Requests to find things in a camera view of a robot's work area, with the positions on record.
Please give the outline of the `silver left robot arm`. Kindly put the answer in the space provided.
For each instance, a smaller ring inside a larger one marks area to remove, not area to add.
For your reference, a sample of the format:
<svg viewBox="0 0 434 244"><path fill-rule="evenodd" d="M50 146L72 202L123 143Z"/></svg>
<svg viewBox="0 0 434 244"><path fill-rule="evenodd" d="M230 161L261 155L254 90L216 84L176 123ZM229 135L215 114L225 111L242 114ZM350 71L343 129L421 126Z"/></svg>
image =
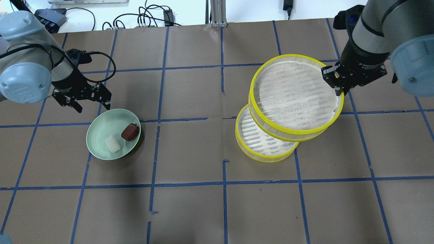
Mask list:
<svg viewBox="0 0 434 244"><path fill-rule="evenodd" d="M64 51L45 26L28 11L1 14L1 101L39 103L52 96L60 106L82 112L80 100L101 103L110 110L112 94L103 80L85 77L78 66L92 61L92 55L72 48Z"/></svg>

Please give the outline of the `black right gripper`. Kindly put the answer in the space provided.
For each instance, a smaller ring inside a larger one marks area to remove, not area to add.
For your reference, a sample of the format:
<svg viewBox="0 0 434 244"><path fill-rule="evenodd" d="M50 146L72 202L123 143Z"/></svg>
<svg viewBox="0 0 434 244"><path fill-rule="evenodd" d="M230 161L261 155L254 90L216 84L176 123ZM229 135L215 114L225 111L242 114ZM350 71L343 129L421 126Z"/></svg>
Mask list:
<svg viewBox="0 0 434 244"><path fill-rule="evenodd" d="M388 48L384 35L372 29L363 19L363 5L340 11L333 28L346 30L348 41L335 65L321 68L325 82L335 89L336 96L345 96L356 87L367 85L387 74L384 62Z"/></svg>

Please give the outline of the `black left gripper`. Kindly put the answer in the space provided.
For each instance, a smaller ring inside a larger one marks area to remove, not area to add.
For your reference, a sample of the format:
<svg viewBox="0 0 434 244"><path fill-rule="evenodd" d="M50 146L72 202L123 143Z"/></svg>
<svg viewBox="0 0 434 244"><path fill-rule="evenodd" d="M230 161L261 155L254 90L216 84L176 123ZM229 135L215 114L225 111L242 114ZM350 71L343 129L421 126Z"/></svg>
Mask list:
<svg viewBox="0 0 434 244"><path fill-rule="evenodd" d="M112 94L106 88L104 82L113 76L110 75L98 81L91 80L82 74L78 66L90 63L92 55L103 55L110 62L113 61L112 57L98 51L87 52L78 49L70 49L66 52L63 49L55 49L54 51L60 55L60 59L55 63L52 70L52 85L54 87L52 97L60 105L69 105L69 107L74 108L78 113L82 113L83 110L82 106L78 103L80 100L98 102L106 110L110 110Z"/></svg>

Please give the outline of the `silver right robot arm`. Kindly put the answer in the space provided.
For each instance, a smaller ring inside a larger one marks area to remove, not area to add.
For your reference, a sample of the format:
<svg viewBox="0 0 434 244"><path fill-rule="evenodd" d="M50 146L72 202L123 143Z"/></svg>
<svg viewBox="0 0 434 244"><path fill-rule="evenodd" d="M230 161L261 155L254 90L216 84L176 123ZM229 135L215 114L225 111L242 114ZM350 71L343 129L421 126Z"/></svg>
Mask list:
<svg viewBox="0 0 434 244"><path fill-rule="evenodd" d="M387 74L413 96L434 94L434 2L432 0L369 0L340 11L333 28L346 30L348 41L335 65L321 68L337 96Z"/></svg>

